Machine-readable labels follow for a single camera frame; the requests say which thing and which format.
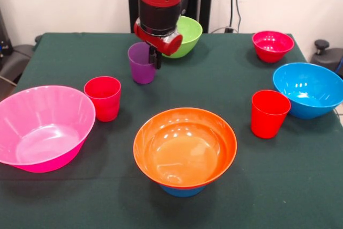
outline black pole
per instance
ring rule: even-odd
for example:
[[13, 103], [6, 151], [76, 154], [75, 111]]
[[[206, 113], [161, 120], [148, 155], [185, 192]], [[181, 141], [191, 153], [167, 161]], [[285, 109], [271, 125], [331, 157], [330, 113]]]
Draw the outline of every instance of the black pole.
[[9, 56], [13, 52], [13, 47], [9, 35], [7, 33], [4, 19], [0, 10], [0, 57], [2, 55]]

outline pink bowl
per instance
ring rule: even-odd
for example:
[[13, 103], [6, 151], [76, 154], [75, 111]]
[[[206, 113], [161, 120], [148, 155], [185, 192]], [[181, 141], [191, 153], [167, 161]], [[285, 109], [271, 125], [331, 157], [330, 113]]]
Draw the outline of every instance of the pink bowl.
[[263, 31], [252, 36], [252, 43], [258, 57], [267, 63], [281, 60], [293, 47], [294, 41], [287, 34]]
[[95, 121], [91, 100], [74, 88], [40, 86], [0, 102], [0, 162], [33, 173], [68, 164]]

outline green cloth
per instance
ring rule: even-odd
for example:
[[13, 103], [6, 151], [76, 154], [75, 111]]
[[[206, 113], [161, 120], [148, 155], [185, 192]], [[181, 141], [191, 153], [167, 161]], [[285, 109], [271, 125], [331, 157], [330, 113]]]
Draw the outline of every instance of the green cloth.
[[[132, 34], [45, 34], [17, 91], [38, 85], [80, 90], [95, 76], [122, 82], [121, 110], [96, 122], [67, 166], [32, 174], [0, 165], [1, 228], [343, 228], [343, 129], [334, 112], [288, 116], [277, 137], [250, 129], [251, 96], [273, 88], [282, 64], [304, 61], [298, 48], [280, 62], [260, 61], [251, 34], [204, 34], [179, 60], [164, 59], [153, 83], [137, 85], [127, 51]], [[136, 166], [133, 139], [151, 116], [199, 107], [234, 129], [234, 163], [190, 198], [166, 194]]]

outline blue bowl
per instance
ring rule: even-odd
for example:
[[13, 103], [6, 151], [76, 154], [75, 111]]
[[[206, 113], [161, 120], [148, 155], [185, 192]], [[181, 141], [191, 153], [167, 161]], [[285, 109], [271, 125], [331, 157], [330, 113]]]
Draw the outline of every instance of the blue bowl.
[[199, 192], [201, 192], [205, 188], [205, 186], [202, 186], [202, 187], [191, 189], [191, 190], [179, 190], [179, 189], [169, 188], [161, 184], [160, 186], [167, 193], [175, 197], [182, 197], [182, 198], [197, 195]]
[[343, 102], [343, 80], [319, 65], [285, 64], [274, 72], [273, 82], [289, 98], [289, 113], [301, 119], [324, 115]]

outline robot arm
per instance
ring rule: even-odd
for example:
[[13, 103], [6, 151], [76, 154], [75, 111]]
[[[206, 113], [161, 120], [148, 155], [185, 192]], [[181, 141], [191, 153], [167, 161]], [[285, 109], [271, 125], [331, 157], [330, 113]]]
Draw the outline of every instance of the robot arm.
[[176, 23], [188, 0], [139, 0], [139, 18], [135, 34], [150, 45], [149, 62], [161, 66], [161, 53], [171, 55], [178, 50], [182, 35]]

